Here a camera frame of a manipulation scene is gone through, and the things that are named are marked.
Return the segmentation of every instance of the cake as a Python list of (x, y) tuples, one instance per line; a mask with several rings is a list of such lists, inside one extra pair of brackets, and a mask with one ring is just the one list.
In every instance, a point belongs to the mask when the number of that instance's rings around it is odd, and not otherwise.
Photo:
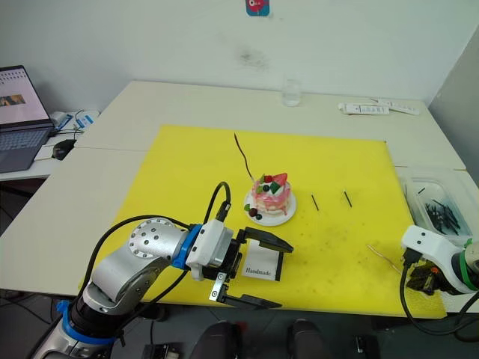
[(291, 184), (287, 181), (287, 174), (261, 176), (260, 179), (254, 181), (248, 198), (245, 211), (258, 221), (265, 215), (268, 217), (288, 216)]

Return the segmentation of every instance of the white wall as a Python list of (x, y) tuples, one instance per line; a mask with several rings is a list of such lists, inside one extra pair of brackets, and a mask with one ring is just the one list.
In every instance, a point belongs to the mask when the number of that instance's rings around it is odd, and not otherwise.
[(479, 28), (429, 109), (479, 185)]
[(0, 66), (49, 109), (103, 109), (131, 79), (429, 102), (479, 21), (476, 0), (1, 0)]

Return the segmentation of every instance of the laptop screen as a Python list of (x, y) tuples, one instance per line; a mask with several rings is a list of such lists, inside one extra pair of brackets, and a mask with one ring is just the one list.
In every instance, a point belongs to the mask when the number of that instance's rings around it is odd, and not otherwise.
[(0, 68), (0, 128), (51, 123), (23, 66)]

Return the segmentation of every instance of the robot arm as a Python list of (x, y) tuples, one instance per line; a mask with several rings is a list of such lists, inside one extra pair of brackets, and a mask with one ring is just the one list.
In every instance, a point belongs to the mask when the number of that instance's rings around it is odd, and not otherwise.
[(479, 290), (479, 242), (461, 248), (444, 236), (410, 226), (403, 236), (402, 246), (426, 261), (412, 271), (407, 283), (409, 288), (428, 295), (436, 289), (452, 295)]
[(214, 301), (253, 309), (280, 307), (249, 295), (226, 294), (226, 283), (235, 278), (240, 264), (240, 245), (247, 238), (277, 251), (293, 251), (285, 241), (262, 230), (246, 228), (233, 239), (233, 231), (220, 221), (228, 209), (223, 203), (216, 219), (189, 226), (189, 230), (161, 217), (140, 223), (122, 247), (100, 262), (78, 300), (60, 305), (61, 321), (33, 358), (107, 358), (118, 332), (168, 266), (191, 270), (195, 280), (221, 278), (221, 295), (210, 296)]

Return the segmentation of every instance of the yellow board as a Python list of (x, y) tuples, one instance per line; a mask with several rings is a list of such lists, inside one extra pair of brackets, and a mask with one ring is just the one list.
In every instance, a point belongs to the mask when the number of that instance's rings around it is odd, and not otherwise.
[[(254, 295), (282, 303), (286, 309), (403, 316), (400, 275), (367, 248), (367, 244), (372, 245), (402, 268), (400, 239), (412, 224), (385, 142), (236, 133), (255, 178), (288, 173), (297, 210), (281, 226), (259, 227), (294, 247), (292, 254), (284, 255), (281, 281), (243, 277), (241, 265), (228, 294)], [(162, 126), (115, 223), (143, 214), (202, 223), (212, 191), (221, 181), (226, 181), (232, 192), (226, 226), (235, 234), (240, 228), (258, 227), (243, 210), (251, 180), (234, 143), (234, 132)], [(213, 216), (223, 193), (219, 193)], [(98, 258), (124, 244), (134, 226), (118, 230)], [(160, 293), (179, 274), (179, 269), (166, 269), (145, 300)], [(212, 285), (210, 280), (195, 282), (188, 275), (163, 301), (215, 305), (208, 300)], [(406, 299), (415, 316), (445, 316), (438, 295), (426, 298), (408, 289)]]

